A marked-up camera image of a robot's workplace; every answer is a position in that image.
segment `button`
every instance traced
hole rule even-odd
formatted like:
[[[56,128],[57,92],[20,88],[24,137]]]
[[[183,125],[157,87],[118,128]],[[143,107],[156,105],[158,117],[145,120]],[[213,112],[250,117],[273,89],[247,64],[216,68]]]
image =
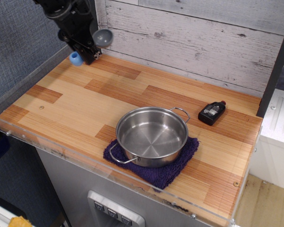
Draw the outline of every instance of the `button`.
[[[107,209],[107,211],[108,211],[108,214],[109,214],[112,218],[118,219],[118,214],[117,214],[115,211],[113,211],[113,210],[111,210],[111,209]]]
[[[121,220],[124,224],[127,224],[128,226],[132,226],[132,221],[124,216],[121,216]]]
[[[94,201],[95,207],[100,210],[100,211],[104,211],[104,206],[96,201]]]

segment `black bottle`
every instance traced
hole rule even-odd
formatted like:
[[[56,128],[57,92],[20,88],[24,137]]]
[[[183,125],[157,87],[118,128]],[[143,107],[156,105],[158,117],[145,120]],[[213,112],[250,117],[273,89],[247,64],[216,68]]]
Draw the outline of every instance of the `black bottle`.
[[[198,115],[198,119],[208,125],[213,125],[224,113],[226,102],[214,102],[208,104]]]

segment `blue fabric wall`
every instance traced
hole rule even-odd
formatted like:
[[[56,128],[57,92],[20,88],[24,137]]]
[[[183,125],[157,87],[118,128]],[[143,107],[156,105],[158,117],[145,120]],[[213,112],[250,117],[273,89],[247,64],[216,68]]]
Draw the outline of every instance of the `blue fabric wall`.
[[[0,1],[0,97],[66,44],[33,0]]]
[[[0,1],[0,98],[32,72],[43,73],[36,69],[66,46],[57,33],[57,25],[33,0]],[[0,159],[0,197],[22,209],[35,226],[48,227],[61,209],[36,149],[14,138],[9,142]]]

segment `stainless steel pot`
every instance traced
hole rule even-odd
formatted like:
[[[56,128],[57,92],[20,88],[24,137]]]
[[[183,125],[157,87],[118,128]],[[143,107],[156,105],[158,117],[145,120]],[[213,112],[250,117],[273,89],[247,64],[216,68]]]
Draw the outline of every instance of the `stainless steel pot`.
[[[184,121],[173,112],[178,109],[186,113]],[[117,162],[133,162],[139,166],[162,167],[173,162],[187,142],[189,114],[178,107],[170,110],[160,107],[142,107],[125,114],[117,124],[116,137],[126,162],[110,156]]]

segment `yellow object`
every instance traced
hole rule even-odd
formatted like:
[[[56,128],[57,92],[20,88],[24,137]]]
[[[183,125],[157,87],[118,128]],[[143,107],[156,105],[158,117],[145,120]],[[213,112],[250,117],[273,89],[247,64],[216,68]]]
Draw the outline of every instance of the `yellow object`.
[[[32,224],[22,216],[11,218],[8,227],[33,227]]]

